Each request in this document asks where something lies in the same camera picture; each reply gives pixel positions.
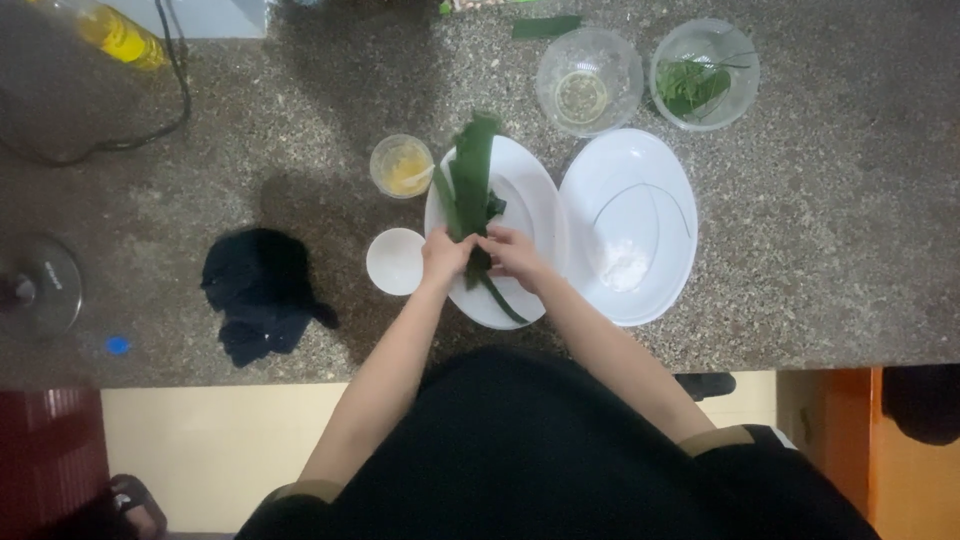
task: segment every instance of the forearm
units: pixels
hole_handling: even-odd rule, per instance
[[[540,300],[573,358],[667,437],[680,442],[712,422],[646,347],[618,328],[565,278],[546,271]]]
[[[410,408],[446,290],[417,289],[344,391],[300,479],[346,484]]]

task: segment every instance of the kitchen counter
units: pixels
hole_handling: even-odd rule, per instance
[[[57,170],[0,154],[0,234],[53,233],[87,286],[68,335],[0,337],[4,386],[348,380],[403,303],[370,283],[366,248],[388,228],[422,228],[423,197],[395,201],[371,182],[373,145],[408,133],[438,157],[472,109],[489,110],[559,183],[585,142],[540,113],[534,76],[547,42],[511,41],[510,30],[518,16],[564,12],[617,31],[648,68],[662,37],[704,16],[750,34],[760,56],[756,103],[728,128],[683,132],[648,107],[629,124],[674,149],[701,223],[677,304],[632,335],[677,372],[960,359],[952,3],[544,0],[444,18],[359,4],[326,16],[289,8],[265,40],[191,41],[193,118],[140,150]],[[0,32],[8,52],[21,51],[21,74],[0,76],[24,106],[13,115],[21,137],[82,148],[145,133],[179,106],[169,73],[131,74],[86,49],[46,54],[49,39],[30,46],[26,34]],[[219,235],[257,224],[303,240],[343,326],[314,323],[293,354],[236,369],[200,275]],[[131,350],[108,353],[112,335]],[[448,304],[434,355],[493,341],[562,347],[545,320],[489,331]]]

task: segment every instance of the hand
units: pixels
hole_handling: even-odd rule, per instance
[[[520,231],[494,225],[487,227],[487,234],[489,238],[477,238],[477,245],[493,259],[490,275],[516,278],[527,292],[537,294],[537,281],[550,266],[540,258],[533,240]]]
[[[420,286],[436,285],[445,292],[450,290],[453,277],[464,271],[470,251],[477,245],[477,234],[471,234],[459,244],[446,234],[446,227],[437,227],[426,237],[420,249],[423,254],[423,278]]]

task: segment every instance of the black shirt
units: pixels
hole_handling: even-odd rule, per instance
[[[237,538],[876,538],[777,430],[677,445],[570,360],[484,348],[428,372],[343,486],[298,482]]]

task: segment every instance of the plastic bottle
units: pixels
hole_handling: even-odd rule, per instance
[[[96,0],[29,0],[72,26],[86,42],[139,69],[169,63],[160,40],[119,11]]]

